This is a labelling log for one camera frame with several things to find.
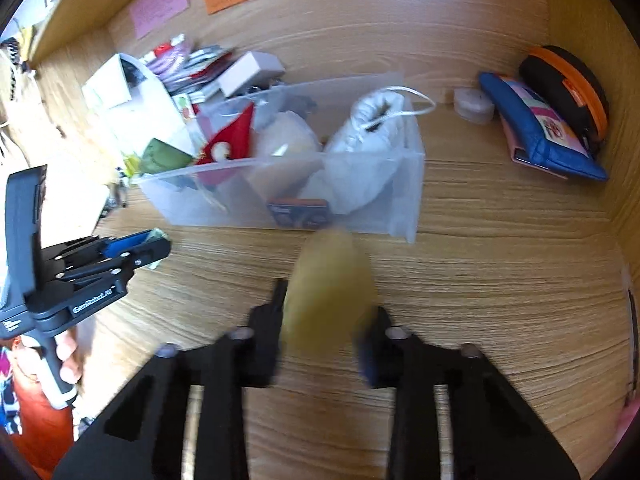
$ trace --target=orange stripe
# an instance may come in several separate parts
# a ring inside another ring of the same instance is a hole
[[[600,101],[598,94],[587,79],[575,66],[561,56],[558,56],[555,52],[547,50],[543,46],[536,46],[532,48],[529,55],[537,57],[548,63],[574,84],[578,92],[580,92],[584,98],[584,101],[587,103],[587,108],[593,116],[596,128],[598,129],[598,139],[603,140],[607,132],[607,114],[604,111],[604,106],[602,106],[602,102]]]

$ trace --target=blue pouch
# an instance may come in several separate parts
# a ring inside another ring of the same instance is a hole
[[[533,90],[513,78],[482,72],[482,90],[523,145],[532,164],[561,173],[607,180],[571,128]]]

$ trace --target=patterned clothing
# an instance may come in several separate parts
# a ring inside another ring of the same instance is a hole
[[[7,348],[0,348],[0,424],[8,434],[22,434],[20,403],[14,390],[14,374]]]

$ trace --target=wooden table surface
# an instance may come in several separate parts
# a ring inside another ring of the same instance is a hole
[[[432,344],[475,342],[508,375],[584,476],[608,455],[629,379],[628,311],[609,221],[588,187],[514,165],[496,120],[443,106],[421,119],[428,153],[415,244],[358,235],[396,320]],[[167,225],[138,190],[104,235],[153,226],[174,242],[155,271],[98,314],[84,395],[101,409],[163,342],[214,340],[286,277],[307,233]],[[350,351],[285,358],[250,392],[254,478],[382,478],[389,392],[366,389]]]

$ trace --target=translucent storage box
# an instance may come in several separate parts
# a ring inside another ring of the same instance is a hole
[[[350,119],[354,102],[377,89],[401,84],[401,75],[387,73],[278,86],[218,104],[204,104],[197,119],[203,133],[217,132],[251,100],[255,104],[255,136],[276,113],[290,110],[307,122],[321,142],[326,142]],[[412,110],[408,98],[404,109]],[[353,232],[389,234],[414,242],[424,148],[416,119],[407,116],[400,120],[404,147],[390,152],[306,152],[242,158],[146,175],[135,183],[174,225],[313,229],[330,222]],[[386,174],[388,180],[371,202],[348,214],[336,212],[338,205],[326,198],[300,200],[309,179],[329,168],[334,173],[341,171],[341,177],[352,182],[354,190],[367,184],[361,182],[367,178],[363,168],[369,168],[369,174],[370,168],[375,168],[376,174]]]

